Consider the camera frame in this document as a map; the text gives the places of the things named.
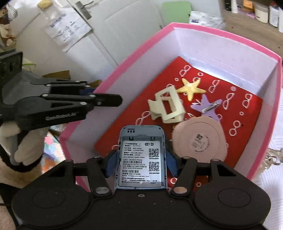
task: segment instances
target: purple starfish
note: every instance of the purple starfish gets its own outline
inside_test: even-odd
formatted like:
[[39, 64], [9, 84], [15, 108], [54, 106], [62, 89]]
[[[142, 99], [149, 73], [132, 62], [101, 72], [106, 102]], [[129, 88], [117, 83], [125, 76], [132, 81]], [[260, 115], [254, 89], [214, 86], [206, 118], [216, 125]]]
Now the purple starfish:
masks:
[[214, 120], [220, 122], [218, 116], [215, 113], [215, 109], [222, 103], [222, 100], [219, 99], [215, 102], [210, 103], [205, 94], [201, 96], [201, 104], [200, 105], [191, 105], [191, 108], [201, 112], [202, 116], [208, 116], [213, 118]]

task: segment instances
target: keys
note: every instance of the keys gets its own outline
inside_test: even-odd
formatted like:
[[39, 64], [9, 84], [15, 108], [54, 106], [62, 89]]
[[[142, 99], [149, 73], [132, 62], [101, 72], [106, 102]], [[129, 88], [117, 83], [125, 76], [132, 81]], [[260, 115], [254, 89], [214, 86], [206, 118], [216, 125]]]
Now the keys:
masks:
[[267, 148], [266, 153], [266, 157], [262, 160], [255, 177], [269, 169], [271, 165], [280, 165], [283, 163], [283, 148], [280, 150]]

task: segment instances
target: white container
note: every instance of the white container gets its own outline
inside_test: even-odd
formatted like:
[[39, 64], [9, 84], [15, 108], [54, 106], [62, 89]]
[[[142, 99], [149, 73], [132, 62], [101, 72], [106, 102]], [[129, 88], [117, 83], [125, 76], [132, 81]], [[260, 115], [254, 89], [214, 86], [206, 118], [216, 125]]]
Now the white container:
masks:
[[231, 0], [231, 11], [232, 13], [237, 14], [238, 13], [238, 6], [236, 0]]
[[281, 57], [241, 36], [186, 23], [171, 23], [160, 30], [99, 85], [96, 93], [120, 94], [123, 103], [116, 108], [96, 107], [85, 120], [69, 123], [60, 135], [66, 158], [77, 163], [97, 155], [94, 144], [143, 89], [178, 56], [200, 71], [231, 82], [263, 99], [253, 133], [235, 166], [235, 170], [252, 179], [266, 156], [273, 133], [282, 85]]
[[256, 19], [262, 23], [268, 23], [268, 7], [254, 2], [254, 14]]
[[283, 9], [279, 7], [279, 23], [278, 23], [279, 31], [283, 33]]
[[269, 23], [275, 27], [278, 27], [279, 9], [269, 6]]

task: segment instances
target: wooden shelf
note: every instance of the wooden shelf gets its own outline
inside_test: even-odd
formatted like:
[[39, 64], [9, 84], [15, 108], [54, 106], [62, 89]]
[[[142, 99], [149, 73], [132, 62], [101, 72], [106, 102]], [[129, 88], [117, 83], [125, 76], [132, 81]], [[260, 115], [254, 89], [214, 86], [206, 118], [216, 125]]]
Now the wooden shelf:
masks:
[[278, 28], [229, 11], [222, 11], [222, 17], [226, 21], [226, 31], [255, 41], [283, 58], [283, 33]]

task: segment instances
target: screw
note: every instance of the screw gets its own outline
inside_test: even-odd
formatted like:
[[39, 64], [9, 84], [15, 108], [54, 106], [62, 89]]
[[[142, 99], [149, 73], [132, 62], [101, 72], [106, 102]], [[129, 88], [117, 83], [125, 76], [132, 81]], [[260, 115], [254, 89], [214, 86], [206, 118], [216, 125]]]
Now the screw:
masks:
[[176, 188], [173, 188], [173, 191], [174, 193], [177, 193], [177, 194], [184, 194], [188, 190], [185, 187], [176, 187]]
[[95, 192], [98, 194], [106, 194], [108, 193], [110, 190], [107, 187], [98, 187], [96, 188]]

